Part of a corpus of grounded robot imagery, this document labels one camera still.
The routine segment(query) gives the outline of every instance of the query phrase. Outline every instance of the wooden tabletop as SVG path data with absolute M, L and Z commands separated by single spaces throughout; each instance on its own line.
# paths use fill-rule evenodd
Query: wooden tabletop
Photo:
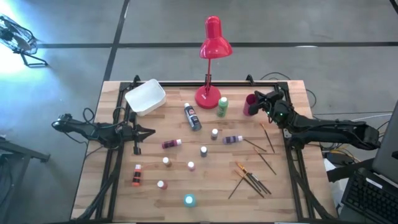
M 295 110 L 312 117 L 303 81 L 287 81 Z M 104 82 L 98 103 L 96 122 L 112 122 L 112 112 L 116 107 L 120 82 Z M 224 118 L 216 115 L 216 109 L 199 108 L 194 100 L 197 87 L 165 87 L 167 102 L 137 123 L 145 128 L 155 129 L 156 133 L 140 143 L 142 155 L 135 156 L 133 143 L 125 144 L 118 196 L 114 211 L 114 222 L 287 222 L 297 221 L 292 188 L 287 167 L 282 133 L 275 124 L 269 124 L 265 113 L 247 117 L 243 115 L 244 99 L 254 90 L 263 93 L 271 87 L 220 87 L 222 96 L 227 97 L 229 106 Z M 184 103 L 192 105 L 202 124 L 200 131 L 191 130 L 183 113 Z M 263 123 L 269 133 L 275 154 L 259 123 Z M 210 139 L 212 129 L 219 129 L 216 141 Z M 239 142 L 229 146 L 222 143 L 225 136 L 242 135 L 267 150 L 263 156 L 276 171 L 272 171 L 256 154 L 253 146 Z M 182 145 L 162 149 L 162 142 L 181 139 Z M 98 148 L 91 141 L 88 152 Z M 200 147 L 206 146 L 207 157 L 200 156 Z M 173 163 L 167 168 L 163 157 Z M 323 165 L 319 147 L 306 146 L 303 156 L 310 188 L 320 203 L 332 214 L 335 209 L 331 191 Z M 84 163 L 83 172 L 76 195 L 72 218 L 79 216 L 94 199 L 101 184 L 106 150 L 93 153 Z M 190 172 L 187 162 L 193 161 L 196 169 Z M 235 161 L 255 174 L 272 192 L 261 198 L 250 186 L 242 182 L 231 199 L 228 196 L 240 177 Z M 142 164 L 140 187 L 132 187 L 131 181 L 136 164 Z M 167 190 L 158 189 L 158 180 L 168 183 Z M 195 208 L 183 204 L 185 194 L 197 198 Z M 303 209 L 305 200 L 301 194 Z

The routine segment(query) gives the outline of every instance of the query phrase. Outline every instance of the fan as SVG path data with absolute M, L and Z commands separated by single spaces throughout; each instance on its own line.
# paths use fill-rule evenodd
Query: fan
M 48 63 L 45 60 L 32 56 L 37 52 L 36 40 L 30 30 L 21 27 L 12 19 L 0 14 L 0 42 L 15 54 L 19 54 L 26 66 L 47 66 Z M 39 60 L 41 63 L 28 63 L 25 56 Z

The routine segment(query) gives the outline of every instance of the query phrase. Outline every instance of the lamp arm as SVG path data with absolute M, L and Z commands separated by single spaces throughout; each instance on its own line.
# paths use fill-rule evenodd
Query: lamp arm
M 207 66 L 206 83 L 205 83 L 206 95 L 209 94 L 210 85 L 211 85 L 210 67 L 211 67 L 211 59 L 209 59 L 209 64 L 208 64 L 208 66 Z

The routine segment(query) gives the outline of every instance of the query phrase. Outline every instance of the concrete floor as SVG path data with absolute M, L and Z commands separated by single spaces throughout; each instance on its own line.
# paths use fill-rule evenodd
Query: concrete floor
M 111 44 L 124 1 L 0 0 L 0 11 L 43 44 Z M 231 42 L 398 39 L 398 15 L 388 0 L 131 0 L 120 43 L 201 42 L 203 21 L 211 14 L 221 17 Z M 39 49 L 37 55 L 50 66 L 27 68 L 18 55 L 0 46 L 0 134 L 51 153 L 48 163 L 30 164 L 10 223 L 68 220 L 85 147 L 50 124 L 60 114 L 82 119 L 83 108 L 96 108 L 110 52 Z M 110 80 L 132 80 L 134 75 L 142 80 L 202 80 L 206 61 L 198 53 L 194 48 L 118 49 Z M 261 78 L 282 72 L 305 80 L 315 92 L 313 113 L 319 118 L 356 119 L 394 108 L 397 56 L 397 47 L 235 48 L 232 56 L 214 61 L 212 74 L 214 80 L 242 80 L 249 73 Z M 388 119 L 368 121 L 377 127 Z M 359 159 L 375 153 L 350 150 Z

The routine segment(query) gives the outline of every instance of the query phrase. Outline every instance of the paintbrush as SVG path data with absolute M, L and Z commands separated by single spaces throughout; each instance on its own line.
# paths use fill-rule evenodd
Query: paintbrush
M 231 192 L 231 195 L 229 195 L 228 199 L 230 199 L 232 197 L 232 194 L 234 194 L 235 190 L 238 188 L 238 186 L 241 184 L 243 180 L 243 177 L 241 178 L 241 181 L 239 181 L 239 183 L 236 185 L 235 189 Z
M 273 171 L 273 173 L 276 175 L 276 173 L 275 173 L 275 171 L 273 170 L 273 168 L 268 164 L 268 162 L 266 161 L 266 159 L 260 154 L 260 152 L 256 149 L 256 148 L 253 148 L 256 152 L 257 152 L 257 154 L 261 157 L 261 159 L 267 164 L 267 166 Z
M 265 132 L 265 134 L 266 134 L 266 136 L 267 136 L 267 139 L 268 139 L 269 145 L 271 146 L 272 152 L 275 153 L 274 147 L 272 146 L 271 140 L 269 139 L 268 133 L 267 133 L 267 131 L 266 131 L 266 127 L 264 127 L 264 125 L 263 125 L 262 123 L 260 123 L 260 124 L 261 124 L 262 129 L 264 130 L 264 132 Z
M 264 186 L 264 184 L 261 183 L 261 181 L 252 173 L 250 173 L 250 175 L 259 183 L 260 187 L 264 190 L 265 193 L 269 193 L 272 194 L 270 190 L 268 190 L 268 188 L 266 186 Z
M 240 163 L 238 163 L 237 161 L 235 161 L 235 163 L 236 163 L 236 165 L 238 165 L 239 168 L 241 168 L 241 170 L 243 171 L 244 175 L 246 175 L 249 178 L 249 180 L 257 188 L 257 190 L 261 192 L 261 186 L 258 185 L 256 180 L 251 176 L 251 174 Z
M 250 185 L 250 187 L 252 187 L 262 198 L 264 198 L 264 196 L 260 193 L 260 191 L 258 191 L 253 185 L 252 183 L 250 183 L 246 178 L 244 178 L 244 176 L 242 174 L 240 174 L 238 171 L 234 170 L 239 176 L 242 177 L 242 179 L 244 181 L 246 181 L 246 183 L 248 183 Z
M 247 143 L 249 143 L 249 144 L 251 144 L 251 145 L 253 145 L 253 146 L 256 146 L 257 148 L 263 150 L 264 152 L 267 152 L 265 149 L 263 149 L 262 147 L 260 147 L 260 146 L 258 146 L 258 145 L 256 145 L 256 144 L 254 144 L 253 142 L 251 142 L 251 141 L 249 141 L 249 140 L 247 140 L 247 139 L 243 139 L 243 140 L 245 140 Z

